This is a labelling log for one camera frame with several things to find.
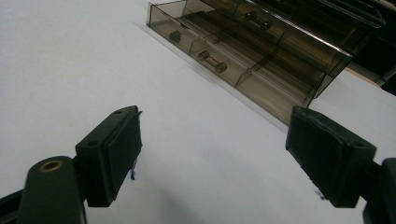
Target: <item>plastic compartment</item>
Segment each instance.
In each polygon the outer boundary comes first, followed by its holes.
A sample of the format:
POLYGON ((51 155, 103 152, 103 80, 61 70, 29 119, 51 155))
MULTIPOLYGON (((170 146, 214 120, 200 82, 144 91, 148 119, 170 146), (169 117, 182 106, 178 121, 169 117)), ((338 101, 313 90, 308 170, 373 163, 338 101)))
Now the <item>plastic compartment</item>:
POLYGON ((148 26, 288 124, 352 58, 296 24, 310 1, 178 1, 150 6, 148 26))
POLYGON ((158 6, 150 5, 148 26, 159 35, 188 53, 192 41, 198 39, 198 34, 183 25, 177 18, 182 17, 186 2, 175 2, 158 6))
POLYGON ((202 2, 205 2, 216 11, 219 11, 231 18, 233 17, 236 8, 240 3, 244 2, 244 0, 202 0, 202 2))
POLYGON ((236 88, 285 123, 295 105, 309 106, 325 74, 284 49, 248 70, 236 88))
POLYGON ((232 86, 236 85, 240 76, 248 69, 246 64, 203 38, 192 43, 190 56, 232 86))

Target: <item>white surface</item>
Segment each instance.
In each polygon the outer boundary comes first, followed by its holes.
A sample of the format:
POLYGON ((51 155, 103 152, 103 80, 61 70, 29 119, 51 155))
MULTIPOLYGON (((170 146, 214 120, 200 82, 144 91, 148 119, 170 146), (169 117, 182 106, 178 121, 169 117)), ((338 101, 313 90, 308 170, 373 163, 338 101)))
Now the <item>white surface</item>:
MULTIPOLYGON (((136 181, 109 208, 87 208, 90 223, 361 223, 364 200, 336 209, 319 198, 282 125, 154 38, 147 4, 0 2, 0 197, 138 105, 136 181)), ((396 156, 395 97, 343 72, 311 108, 376 145, 377 162, 396 156)))

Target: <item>transparent plastic box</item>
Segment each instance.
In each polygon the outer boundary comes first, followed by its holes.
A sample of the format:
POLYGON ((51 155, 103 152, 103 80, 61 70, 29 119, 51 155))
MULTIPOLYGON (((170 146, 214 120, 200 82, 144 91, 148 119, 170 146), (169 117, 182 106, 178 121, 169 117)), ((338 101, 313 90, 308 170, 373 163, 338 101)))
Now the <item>transparent plastic box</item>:
POLYGON ((352 55, 296 24, 296 2, 280 2, 149 5, 148 26, 289 124, 292 108, 309 106, 352 55))

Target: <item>small metal part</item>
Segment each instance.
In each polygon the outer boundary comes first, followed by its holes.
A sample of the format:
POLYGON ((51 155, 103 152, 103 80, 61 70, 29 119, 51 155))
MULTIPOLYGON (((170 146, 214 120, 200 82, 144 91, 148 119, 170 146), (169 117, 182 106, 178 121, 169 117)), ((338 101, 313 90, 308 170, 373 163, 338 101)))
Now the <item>small metal part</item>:
POLYGON ((264 21, 258 17, 255 11, 247 12, 244 16, 245 21, 252 21, 260 26, 262 30, 268 30, 273 25, 272 21, 264 21))
POLYGON ((61 168, 63 164, 64 163, 59 160, 47 161, 40 166, 39 170, 42 173, 48 173, 61 168))
POLYGON ((182 37, 182 33, 180 31, 178 31, 178 30, 175 30, 174 32, 172 32, 169 35, 169 39, 171 39, 171 40, 173 40, 173 41, 175 41, 177 43, 180 42, 181 37, 182 37))
POLYGON ((212 58, 207 50, 198 54, 199 61, 205 61, 215 68, 217 73, 222 73, 227 70, 227 63, 220 63, 218 60, 212 58))

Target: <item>screw hole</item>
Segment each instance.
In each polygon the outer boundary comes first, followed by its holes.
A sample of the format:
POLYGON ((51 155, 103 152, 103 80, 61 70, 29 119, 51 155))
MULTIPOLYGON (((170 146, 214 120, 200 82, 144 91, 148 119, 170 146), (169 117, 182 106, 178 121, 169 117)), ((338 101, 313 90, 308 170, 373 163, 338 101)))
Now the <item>screw hole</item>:
POLYGON ((353 146, 355 146, 355 147, 364 147, 364 144, 362 144, 360 142, 356 142, 356 143, 353 143, 353 146))
POLYGON ((43 173, 52 172, 61 168, 63 164, 62 161, 48 161, 40 166, 40 171, 43 173))
POLYGON ((98 145, 98 142, 97 142, 97 141, 91 141, 91 142, 88 143, 88 146, 89 146, 89 147, 94 147, 94 146, 96 146, 96 145, 98 145))

